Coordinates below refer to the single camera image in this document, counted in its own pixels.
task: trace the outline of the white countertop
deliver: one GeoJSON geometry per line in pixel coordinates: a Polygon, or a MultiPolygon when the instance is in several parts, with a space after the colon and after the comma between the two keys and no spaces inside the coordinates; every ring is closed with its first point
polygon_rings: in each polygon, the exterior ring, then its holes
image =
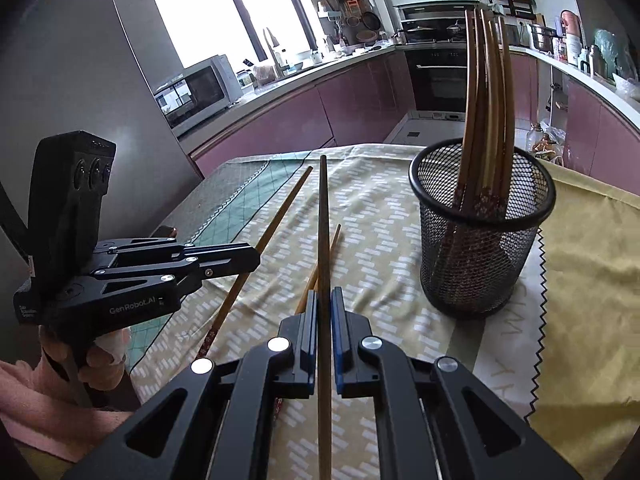
{"type": "MultiPolygon", "coordinates": [[[[235,122],[256,111],[258,108],[261,108],[283,95],[313,82],[316,79],[329,75],[337,70],[344,69],[352,64],[371,59],[372,57],[389,54],[395,50],[413,50],[420,48],[429,48],[429,46],[419,44],[387,46],[364,54],[341,57],[319,65],[317,68],[313,68],[303,72],[302,74],[267,85],[257,91],[244,95],[235,105],[227,109],[225,112],[222,112],[221,114],[216,115],[215,117],[192,128],[186,135],[179,139],[180,145],[185,153],[191,153],[196,150],[197,147],[203,145],[209,139],[212,139],[235,122]]],[[[632,124],[634,124],[638,130],[640,130],[640,102],[617,95],[615,86],[608,84],[603,79],[593,79],[589,75],[579,71],[575,66],[558,61],[551,56],[547,56],[543,52],[517,46],[510,47],[510,50],[512,52],[520,52],[522,54],[529,54],[530,56],[536,57],[577,79],[583,85],[587,86],[594,93],[603,98],[612,107],[617,109],[632,124]]]]}
{"type": "Polygon", "coordinates": [[[590,88],[591,91],[603,98],[613,108],[618,110],[627,118],[627,120],[629,120],[629,122],[640,130],[640,102],[616,94],[615,85],[607,83],[602,78],[594,79],[590,75],[578,70],[575,66],[564,61],[558,61],[552,56],[548,56],[545,52],[539,52],[531,48],[519,46],[511,46],[510,50],[512,52],[521,52],[523,54],[529,54],[530,56],[537,57],[538,59],[549,63],[549,65],[555,66],[558,70],[570,75],[574,79],[577,79],[583,85],[590,88]]]}

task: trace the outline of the silver screw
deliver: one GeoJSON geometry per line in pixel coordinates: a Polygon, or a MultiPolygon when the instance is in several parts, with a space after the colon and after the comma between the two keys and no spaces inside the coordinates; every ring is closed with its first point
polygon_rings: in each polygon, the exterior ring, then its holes
{"type": "Polygon", "coordinates": [[[283,352],[289,348],[289,340],[285,337],[274,337],[269,339],[267,346],[272,352],[283,352]]]}
{"type": "Polygon", "coordinates": [[[438,359],[438,368],[443,372],[455,372],[458,369],[458,361],[453,357],[441,357],[438,359]]]}
{"type": "Polygon", "coordinates": [[[200,359],[196,359],[193,363],[191,363],[191,371],[198,375],[206,374],[212,368],[213,362],[211,362],[206,357],[201,357],[200,359]]]}
{"type": "Polygon", "coordinates": [[[364,338],[360,342],[360,344],[364,346],[364,348],[366,348],[367,350],[377,350],[382,346],[382,339],[380,339],[379,337],[370,335],[364,338]]]}

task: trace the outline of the black oven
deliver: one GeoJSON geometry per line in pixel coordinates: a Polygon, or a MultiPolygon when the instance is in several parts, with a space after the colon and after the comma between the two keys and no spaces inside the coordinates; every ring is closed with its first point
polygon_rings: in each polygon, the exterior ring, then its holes
{"type": "Polygon", "coordinates": [[[406,60],[418,110],[465,113],[465,44],[408,50],[406,60]]]}

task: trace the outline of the camera lens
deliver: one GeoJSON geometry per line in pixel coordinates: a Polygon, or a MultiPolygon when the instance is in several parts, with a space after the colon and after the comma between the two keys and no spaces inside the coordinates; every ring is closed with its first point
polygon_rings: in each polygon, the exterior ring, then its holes
{"type": "Polygon", "coordinates": [[[109,181],[109,177],[111,176],[111,165],[107,164],[102,170],[102,183],[106,184],[109,181]]]}
{"type": "Polygon", "coordinates": [[[89,189],[93,189],[100,184],[100,160],[97,158],[91,163],[91,171],[89,173],[89,189]]]}
{"type": "Polygon", "coordinates": [[[82,180],[84,179],[84,160],[78,162],[76,170],[74,171],[74,187],[80,189],[82,180]]]}

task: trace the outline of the black mesh pen holder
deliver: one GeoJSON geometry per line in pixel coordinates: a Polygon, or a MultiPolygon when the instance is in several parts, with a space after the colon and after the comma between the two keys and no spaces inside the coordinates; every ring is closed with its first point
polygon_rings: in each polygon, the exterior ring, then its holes
{"type": "Polygon", "coordinates": [[[509,300],[535,240],[551,214],[556,188],[533,156],[516,148],[504,218],[453,207],[462,139],[422,150],[409,168],[420,201],[420,284],[438,310],[457,319],[482,319],[509,300]]]}

